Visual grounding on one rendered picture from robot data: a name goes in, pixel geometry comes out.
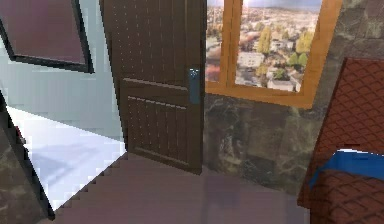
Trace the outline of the red quilted bed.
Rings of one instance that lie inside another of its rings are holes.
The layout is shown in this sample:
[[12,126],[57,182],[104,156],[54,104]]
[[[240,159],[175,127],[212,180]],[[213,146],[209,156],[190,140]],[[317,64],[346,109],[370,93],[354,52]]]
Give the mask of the red quilted bed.
[[309,187],[316,169],[344,148],[384,154],[384,60],[343,61],[297,199],[310,224],[384,224],[384,180],[325,170]]

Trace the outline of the black framed maroon picture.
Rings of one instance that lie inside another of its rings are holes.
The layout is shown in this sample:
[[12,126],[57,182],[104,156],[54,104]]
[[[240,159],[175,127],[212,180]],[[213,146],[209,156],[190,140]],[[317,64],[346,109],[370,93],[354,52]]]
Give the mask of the black framed maroon picture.
[[79,0],[0,0],[0,37],[11,61],[94,72]]

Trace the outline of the blue pillow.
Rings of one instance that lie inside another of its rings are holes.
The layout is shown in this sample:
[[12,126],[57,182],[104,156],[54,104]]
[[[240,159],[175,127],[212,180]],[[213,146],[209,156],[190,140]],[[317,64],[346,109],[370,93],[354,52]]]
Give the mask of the blue pillow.
[[321,172],[325,170],[343,171],[384,180],[384,154],[359,151],[355,149],[338,149],[326,162],[316,169],[308,181],[313,188]]

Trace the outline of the dark brown room door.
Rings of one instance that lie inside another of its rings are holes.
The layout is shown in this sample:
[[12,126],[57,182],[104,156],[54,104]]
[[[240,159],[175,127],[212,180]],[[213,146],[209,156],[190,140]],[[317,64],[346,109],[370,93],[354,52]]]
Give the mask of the dark brown room door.
[[[125,149],[199,175],[207,0],[99,0]],[[200,70],[200,103],[188,70]]]

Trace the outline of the orange framed window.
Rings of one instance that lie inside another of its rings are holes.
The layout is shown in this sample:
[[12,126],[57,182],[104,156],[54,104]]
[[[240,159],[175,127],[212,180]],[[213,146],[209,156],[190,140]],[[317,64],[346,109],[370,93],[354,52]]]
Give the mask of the orange framed window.
[[342,0],[207,0],[205,91],[309,109]]

